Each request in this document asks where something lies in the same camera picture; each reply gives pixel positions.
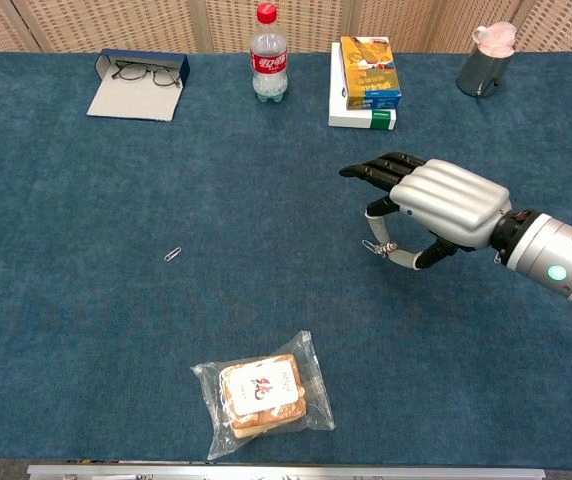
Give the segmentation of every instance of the packaged bread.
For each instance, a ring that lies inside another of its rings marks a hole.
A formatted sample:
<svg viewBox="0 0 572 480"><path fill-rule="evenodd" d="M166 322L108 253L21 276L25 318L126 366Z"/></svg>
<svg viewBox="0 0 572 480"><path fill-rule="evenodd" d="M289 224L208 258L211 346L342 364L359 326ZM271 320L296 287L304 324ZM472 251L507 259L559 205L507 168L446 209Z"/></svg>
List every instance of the packaged bread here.
<svg viewBox="0 0 572 480"><path fill-rule="evenodd" d="M304 389L293 355L277 355L222 370L224 411L237 438L265 433L306 415Z"/></svg>
<svg viewBox="0 0 572 480"><path fill-rule="evenodd" d="M308 331L299 332L267 356L191 368L213 422L208 460L262 435L335 428Z"/></svg>

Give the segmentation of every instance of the cardboard box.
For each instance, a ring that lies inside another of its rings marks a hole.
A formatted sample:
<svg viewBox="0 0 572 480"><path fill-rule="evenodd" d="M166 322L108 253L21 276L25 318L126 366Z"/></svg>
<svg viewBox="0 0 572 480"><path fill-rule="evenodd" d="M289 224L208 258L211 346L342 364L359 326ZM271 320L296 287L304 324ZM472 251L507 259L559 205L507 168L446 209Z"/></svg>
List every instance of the cardboard box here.
<svg viewBox="0 0 572 480"><path fill-rule="evenodd" d="M183 53L112 49L102 50L95 69L102 83L87 115L165 122L173 119L190 73ZM130 75L133 69L143 75ZM158 72L155 80L153 71Z"/></svg>
<svg viewBox="0 0 572 480"><path fill-rule="evenodd" d="M331 46L330 92L328 98L328 125L331 127L376 128L392 130L397 121L394 109L348 110L339 42Z"/></svg>
<svg viewBox="0 0 572 480"><path fill-rule="evenodd" d="M353 109L397 108L402 96L387 37L341 37L347 104Z"/></svg>

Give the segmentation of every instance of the red bottle cap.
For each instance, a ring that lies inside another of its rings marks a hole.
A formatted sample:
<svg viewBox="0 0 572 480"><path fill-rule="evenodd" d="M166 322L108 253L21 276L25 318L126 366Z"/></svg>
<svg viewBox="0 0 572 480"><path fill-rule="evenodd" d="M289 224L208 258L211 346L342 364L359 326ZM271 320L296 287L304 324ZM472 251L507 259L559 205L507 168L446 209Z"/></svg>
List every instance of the red bottle cap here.
<svg viewBox="0 0 572 480"><path fill-rule="evenodd" d="M277 7L272 3L260 3L257 7L257 20L260 23L273 23L277 20Z"/></svg>

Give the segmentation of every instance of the sticker label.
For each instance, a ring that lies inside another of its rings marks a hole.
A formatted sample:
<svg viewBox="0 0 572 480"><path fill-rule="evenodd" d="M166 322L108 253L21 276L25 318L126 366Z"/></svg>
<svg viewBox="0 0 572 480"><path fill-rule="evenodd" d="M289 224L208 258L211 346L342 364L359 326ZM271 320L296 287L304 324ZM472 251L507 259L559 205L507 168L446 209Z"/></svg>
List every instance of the sticker label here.
<svg viewBox="0 0 572 480"><path fill-rule="evenodd" d="M253 69L259 73L277 73L286 68L288 64L288 52L274 57L263 57L250 52L250 61L253 65Z"/></svg>
<svg viewBox="0 0 572 480"><path fill-rule="evenodd" d="M240 416L295 403L299 398L288 360L251 363L231 372L229 382L235 413Z"/></svg>

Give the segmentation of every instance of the plastic bottle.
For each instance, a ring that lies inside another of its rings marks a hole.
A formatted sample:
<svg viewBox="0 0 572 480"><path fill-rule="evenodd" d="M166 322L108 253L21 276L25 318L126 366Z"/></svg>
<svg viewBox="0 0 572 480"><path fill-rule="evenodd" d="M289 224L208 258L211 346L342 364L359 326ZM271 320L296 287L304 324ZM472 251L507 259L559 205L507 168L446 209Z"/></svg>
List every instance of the plastic bottle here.
<svg viewBox="0 0 572 480"><path fill-rule="evenodd" d="M288 88L288 45L277 24L277 7L261 3L257 7L259 25L250 42L253 89L257 98L279 102Z"/></svg>

